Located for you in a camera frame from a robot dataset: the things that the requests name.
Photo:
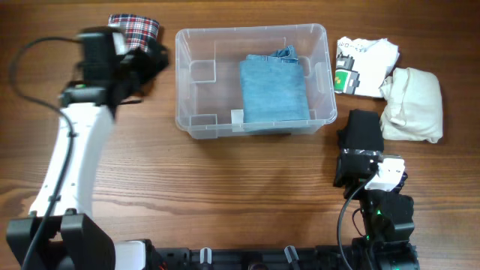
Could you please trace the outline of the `red plaid shirt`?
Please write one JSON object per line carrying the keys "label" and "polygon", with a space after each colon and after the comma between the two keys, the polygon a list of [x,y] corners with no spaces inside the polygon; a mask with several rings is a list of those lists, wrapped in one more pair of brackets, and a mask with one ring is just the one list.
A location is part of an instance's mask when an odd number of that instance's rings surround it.
{"label": "red plaid shirt", "polygon": [[129,50],[141,49],[146,53],[151,49],[149,42],[157,41],[160,28],[155,19],[129,13],[111,14],[107,25],[122,29]]}

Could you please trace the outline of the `blue denim jeans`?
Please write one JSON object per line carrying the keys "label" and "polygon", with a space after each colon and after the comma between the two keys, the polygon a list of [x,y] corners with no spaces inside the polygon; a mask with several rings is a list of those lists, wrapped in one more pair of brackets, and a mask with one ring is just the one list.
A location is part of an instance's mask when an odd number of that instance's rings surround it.
{"label": "blue denim jeans", "polygon": [[309,120],[304,68],[292,45],[239,64],[245,123]]}

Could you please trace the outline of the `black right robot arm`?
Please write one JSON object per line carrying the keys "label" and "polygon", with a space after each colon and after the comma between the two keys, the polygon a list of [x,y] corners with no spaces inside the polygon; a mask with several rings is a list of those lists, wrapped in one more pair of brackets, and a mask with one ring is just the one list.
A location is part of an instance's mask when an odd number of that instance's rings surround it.
{"label": "black right robot arm", "polygon": [[[401,194],[408,177],[405,161],[385,154],[379,115],[354,109],[337,135],[340,152],[333,185],[344,189],[345,199],[336,227],[340,269],[418,269],[416,249],[410,244],[414,201]],[[344,215],[354,200],[364,233],[345,247]]]}

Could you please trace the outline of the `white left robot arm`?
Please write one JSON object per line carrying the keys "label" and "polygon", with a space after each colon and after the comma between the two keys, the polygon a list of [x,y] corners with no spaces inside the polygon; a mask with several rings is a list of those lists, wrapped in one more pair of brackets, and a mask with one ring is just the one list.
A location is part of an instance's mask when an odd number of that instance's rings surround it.
{"label": "white left robot arm", "polygon": [[7,226],[7,243],[22,269],[165,269],[148,239],[114,242],[92,219],[101,152],[121,105],[139,104],[145,85],[169,64],[156,38],[129,49],[119,28],[81,31],[83,59],[52,107],[58,133],[41,189],[27,217]]}

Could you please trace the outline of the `folded cream sweatshirt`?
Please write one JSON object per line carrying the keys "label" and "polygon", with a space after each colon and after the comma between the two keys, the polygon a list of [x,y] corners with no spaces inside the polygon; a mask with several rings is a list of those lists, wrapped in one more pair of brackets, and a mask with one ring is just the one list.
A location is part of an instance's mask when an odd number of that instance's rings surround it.
{"label": "folded cream sweatshirt", "polygon": [[438,143],[443,137],[443,100],[433,73],[397,67],[379,90],[387,101],[380,117],[384,139]]}

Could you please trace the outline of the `clear plastic storage bin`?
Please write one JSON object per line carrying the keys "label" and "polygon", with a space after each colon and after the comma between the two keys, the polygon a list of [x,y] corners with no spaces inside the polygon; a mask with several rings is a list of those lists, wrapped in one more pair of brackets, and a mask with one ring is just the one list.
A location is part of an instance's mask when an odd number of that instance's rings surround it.
{"label": "clear plastic storage bin", "polygon": [[[233,125],[231,110],[244,110],[240,62],[289,45],[304,68],[310,119]],[[318,23],[184,28],[175,36],[175,79],[177,127],[196,140],[314,134],[338,115],[327,31]]]}

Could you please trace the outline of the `white printed t-shirt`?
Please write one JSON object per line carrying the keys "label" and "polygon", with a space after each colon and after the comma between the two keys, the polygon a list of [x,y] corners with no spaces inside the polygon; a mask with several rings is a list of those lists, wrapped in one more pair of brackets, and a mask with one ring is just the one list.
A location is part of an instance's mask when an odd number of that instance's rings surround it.
{"label": "white printed t-shirt", "polygon": [[380,86],[400,57],[399,46],[388,41],[350,39],[337,41],[334,91],[338,94],[383,98]]}

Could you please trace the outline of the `white label on bin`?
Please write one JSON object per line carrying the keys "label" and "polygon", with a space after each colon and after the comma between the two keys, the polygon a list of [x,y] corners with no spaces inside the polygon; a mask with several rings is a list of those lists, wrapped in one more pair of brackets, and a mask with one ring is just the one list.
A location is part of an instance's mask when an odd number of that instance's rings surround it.
{"label": "white label on bin", "polygon": [[233,125],[241,126],[244,124],[244,110],[232,109],[231,110],[231,122]]}

